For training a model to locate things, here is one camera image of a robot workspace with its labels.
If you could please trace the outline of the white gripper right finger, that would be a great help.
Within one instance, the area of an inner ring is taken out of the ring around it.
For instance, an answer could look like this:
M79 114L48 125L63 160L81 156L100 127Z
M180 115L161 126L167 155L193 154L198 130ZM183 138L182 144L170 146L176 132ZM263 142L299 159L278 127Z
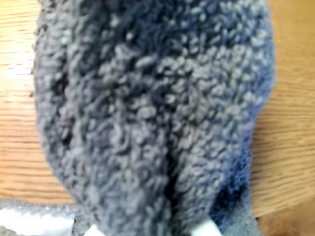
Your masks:
M223 236L212 219L197 222L190 230L191 236Z

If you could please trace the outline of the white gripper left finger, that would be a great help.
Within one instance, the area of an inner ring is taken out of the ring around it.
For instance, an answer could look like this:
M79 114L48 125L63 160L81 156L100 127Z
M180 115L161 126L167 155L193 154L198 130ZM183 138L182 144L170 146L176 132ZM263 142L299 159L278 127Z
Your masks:
M105 234L96 225L91 225L84 233L84 236L105 236Z

